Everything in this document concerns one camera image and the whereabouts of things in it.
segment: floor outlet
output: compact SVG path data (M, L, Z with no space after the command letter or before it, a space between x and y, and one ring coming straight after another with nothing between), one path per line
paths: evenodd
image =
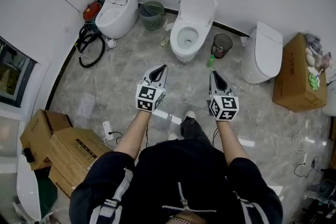
M104 128L104 133L105 133L105 139L106 140L112 140L114 138L113 133L112 133L112 128L111 124L109 121L104 121L103 122L103 128Z

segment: cloth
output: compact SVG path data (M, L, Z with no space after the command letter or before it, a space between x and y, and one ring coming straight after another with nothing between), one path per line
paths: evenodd
M172 208L183 208L179 183L188 206L205 210L197 214L208 223L245 223L236 194L260 205L269 223L282 223L279 198L267 187L257 166L248 159L236 158L228 167L224 154L209 146L199 127L194 119L186 119L181 124L185 140L144 149L136 166L124 153L101 156L71 195L71 223L89 223L92 210L113 197L124 178L124 168L133 171L133 179L121 200L121 224L166 223L169 216L179 212Z

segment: toilet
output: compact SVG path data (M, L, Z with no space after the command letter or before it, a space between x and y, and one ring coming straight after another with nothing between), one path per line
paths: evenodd
M135 24L137 10L138 0L105 0L95 23L105 36L118 39Z
M281 67L282 35L258 22L247 40L241 60L241 75L247 83L258 84L275 77Z
M208 35L215 14L214 0L181 0L170 44L181 62L191 61Z

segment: necklace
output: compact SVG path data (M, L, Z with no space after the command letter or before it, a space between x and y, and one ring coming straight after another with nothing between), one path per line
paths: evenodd
M172 219L172 220L176 220L178 222L184 223L184 224L194 224L194 223L192 223L190 221L187 221L187 220L185 220L183 218L178 218L178 217L174 217L174 216L171 216L169 218Z

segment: person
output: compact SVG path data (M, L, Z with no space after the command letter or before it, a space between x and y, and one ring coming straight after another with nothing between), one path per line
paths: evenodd
M74 190L72 224L282 223L278 196L229 122L216 122L223 153L187 112L180 125L184 139L145 148L135 166L150 117L139 111L115 150L101 156Z

